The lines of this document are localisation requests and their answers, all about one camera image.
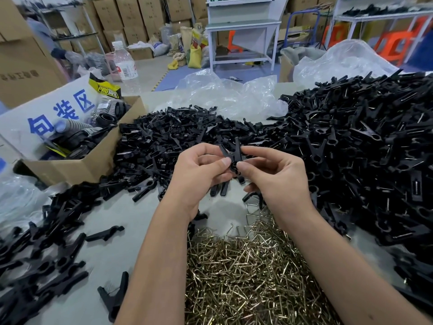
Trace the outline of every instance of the sign with blue characters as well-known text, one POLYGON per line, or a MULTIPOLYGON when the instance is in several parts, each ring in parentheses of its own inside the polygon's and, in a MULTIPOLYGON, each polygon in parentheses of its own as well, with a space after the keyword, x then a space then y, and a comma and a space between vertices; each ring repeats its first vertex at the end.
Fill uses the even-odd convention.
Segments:
POLYGON ((98 93, 83 76, 0 116, 0 134, 25 158, 39 159, 41 137, 55 133, 60 119, 85 122, 97 107, 98 93))

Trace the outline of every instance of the person's left hand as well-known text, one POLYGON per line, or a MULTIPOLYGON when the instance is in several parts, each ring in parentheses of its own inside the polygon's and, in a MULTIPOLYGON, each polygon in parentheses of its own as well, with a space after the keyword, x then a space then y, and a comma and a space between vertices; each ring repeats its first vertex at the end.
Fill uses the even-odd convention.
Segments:
POLYGON ((209 188, 235 176, 228 170, 230 163, 230 158, 224 158, 218 146, 203 142, 188 148, 177 158, 163 200, 177 203, 190 214, 192 220, 198 203, 209 188))

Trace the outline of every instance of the yellow and black floor tape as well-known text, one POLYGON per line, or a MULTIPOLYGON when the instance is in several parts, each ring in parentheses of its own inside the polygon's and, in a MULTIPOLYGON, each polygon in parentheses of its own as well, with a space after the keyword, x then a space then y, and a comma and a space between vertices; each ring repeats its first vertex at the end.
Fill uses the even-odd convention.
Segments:
POLYGON ((167 75, 168 72, 169 72, 169 70, 167 70, 167 71, 165 72, 165 74, 161 77, 161 79, 157 82, 157 84, 155 84, 155 86, 154 86, 153 89, 152 89, 152 92, 155 91, 156 87, 159 86, 159 84, 161 83, 161 81, 164 79, 164 77, 167 75))

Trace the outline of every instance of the gold metal wire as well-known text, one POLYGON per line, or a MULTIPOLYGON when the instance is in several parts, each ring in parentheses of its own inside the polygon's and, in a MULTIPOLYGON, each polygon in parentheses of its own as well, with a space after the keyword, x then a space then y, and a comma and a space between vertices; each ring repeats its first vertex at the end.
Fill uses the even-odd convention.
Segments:
POLYGON ((341 325, 287 234, 272 217, 256 217, 246 237, 204 230, 191 242, 185 324, 341 325))

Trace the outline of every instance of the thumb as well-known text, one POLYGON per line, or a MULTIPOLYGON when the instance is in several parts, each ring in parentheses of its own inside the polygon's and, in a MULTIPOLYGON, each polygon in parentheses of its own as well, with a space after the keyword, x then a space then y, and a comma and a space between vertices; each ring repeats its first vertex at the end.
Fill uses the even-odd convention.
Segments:
POLYGON ((201 168, 204 169, 206 174, 210 174, 212 178, 216 177, 217 175, 224 173, 225 170, 227 170, 232 163, 232 160, 230 157, 222 158, 216 162, 202 165, 201 168))
POLYGON ((237 162, 236 168, 241 171, 241 174, 244 177, 257 184, 259 184, 260 181, 266 176, 265 172, 246 162, 237 162))

